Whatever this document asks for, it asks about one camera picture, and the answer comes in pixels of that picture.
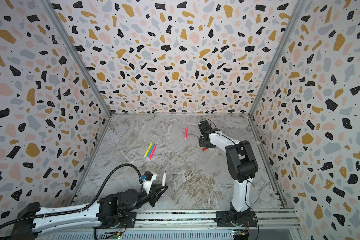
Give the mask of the bright pink highlighter pen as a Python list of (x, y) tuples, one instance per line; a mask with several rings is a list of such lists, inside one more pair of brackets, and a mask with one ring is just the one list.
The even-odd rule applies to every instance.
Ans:
[(187, 140), (187, 138), (188, 138), (188, 128), (185, 128), (185, 137), (184, 137), (184, 139)]

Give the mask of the white pen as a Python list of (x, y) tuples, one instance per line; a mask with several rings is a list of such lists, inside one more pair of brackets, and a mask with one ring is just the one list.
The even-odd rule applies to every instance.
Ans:
[(167, 176), (166, 171), (164, 171), (163, 177), (162, 177), (161, 186), (165, 186), (165, 185), (166, 185), (166, 176)]

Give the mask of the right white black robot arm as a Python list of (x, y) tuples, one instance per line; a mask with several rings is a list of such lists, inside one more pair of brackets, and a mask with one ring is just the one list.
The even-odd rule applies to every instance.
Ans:
[(217, 211), (215, 222), (218, 227), (256, 227), (258, 225), (255, 211), (250, 207), (250, 188), (259, 167), (251, 144), (238, 141), (202, 119), (199, 124), (201, 132), (199, 146), (204, 149), (220, 148), (226, 153), (227, 167), (234, 180), (233, 198), (228, 211)]

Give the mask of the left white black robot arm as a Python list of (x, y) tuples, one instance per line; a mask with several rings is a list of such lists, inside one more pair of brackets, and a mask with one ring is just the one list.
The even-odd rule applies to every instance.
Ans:
[(135, 189), (108, 195), (91, 205), (79, 205), (78, 212), (73, 207), (41, 208), (39, 203), (32, 203), (18, 215), (10, 234), (11, 240), (34, 240), (38, 235), (49, 234), (67, 229), (92, 227), (94, 229), (115, 229), (117, 231), (132, 229), (135, 226), (135, 210), (149, 203), (152, 207), (160, 199), (168, 186), (153, 184), (148, 193), (139, 193)]

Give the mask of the blue green pen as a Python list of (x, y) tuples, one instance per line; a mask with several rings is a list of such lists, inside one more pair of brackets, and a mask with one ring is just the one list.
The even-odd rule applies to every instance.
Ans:
[(146, 155), (145, 155), (147, 158), (150, 157), (150, 155), (151, 155), (151, 153), (152, 153), (153, 148), (155, 147), (155, 145), (156, 145), (155, 143), (150, 144), (150, 147), (149, 147), (149, 149), (147, 150)]

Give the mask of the yellow highlighter pen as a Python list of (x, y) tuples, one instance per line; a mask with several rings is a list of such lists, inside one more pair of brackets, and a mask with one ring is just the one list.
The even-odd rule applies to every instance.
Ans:
[(147, 151), (145, 152), (145, 155), (144, 155), (144, 156), (145, 156), (146, 158), (148, 157), (148, 155), (149, 155), (149, 153), (150, 153), (151, 148), (153, 147), (153, 145), (154, 145), (154, 143), (152, 142), (152, 143), (149, 145)]

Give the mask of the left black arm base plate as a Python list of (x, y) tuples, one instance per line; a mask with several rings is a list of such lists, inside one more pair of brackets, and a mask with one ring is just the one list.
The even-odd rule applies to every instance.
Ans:
[(135, 226), (137, 213), (118, 213), (112, 216), (98, 217), (101, 223), (97, 229), (133, 229)]

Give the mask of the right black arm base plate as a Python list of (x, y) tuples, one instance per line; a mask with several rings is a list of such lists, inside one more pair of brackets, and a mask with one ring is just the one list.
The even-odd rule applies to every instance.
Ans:
[(223, 227), (257, 227), (258, 223), (253, 211), (247, 209), (242, 212), (236, 212), (235, 210), (229, 211), (217, 211), (214, 221), (219, 228)]

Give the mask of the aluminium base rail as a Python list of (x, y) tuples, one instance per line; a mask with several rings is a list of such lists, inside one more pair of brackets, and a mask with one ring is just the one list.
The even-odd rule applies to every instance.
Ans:
[(292, 209), (254, 209), (238, 224), (227, 210), (139, 210), (99, 240), (303, 240)]

